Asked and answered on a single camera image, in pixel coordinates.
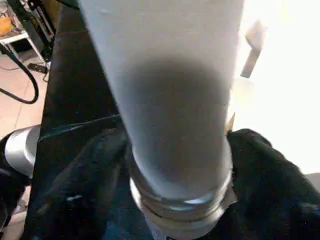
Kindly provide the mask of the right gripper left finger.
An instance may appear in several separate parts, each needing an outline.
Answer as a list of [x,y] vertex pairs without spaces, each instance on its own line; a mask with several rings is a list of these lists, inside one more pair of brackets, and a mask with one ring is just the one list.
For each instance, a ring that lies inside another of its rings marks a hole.
[[37,199],[26,240],[132,240],[128,137],[122,127],[94,137]]

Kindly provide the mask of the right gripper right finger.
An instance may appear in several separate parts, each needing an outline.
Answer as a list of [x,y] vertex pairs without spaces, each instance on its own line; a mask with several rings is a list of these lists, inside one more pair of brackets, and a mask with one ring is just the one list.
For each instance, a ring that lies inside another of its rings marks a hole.
[[232,204],[205,236],[207,240],[317,240],[320,193],[261,134],[230,131]]

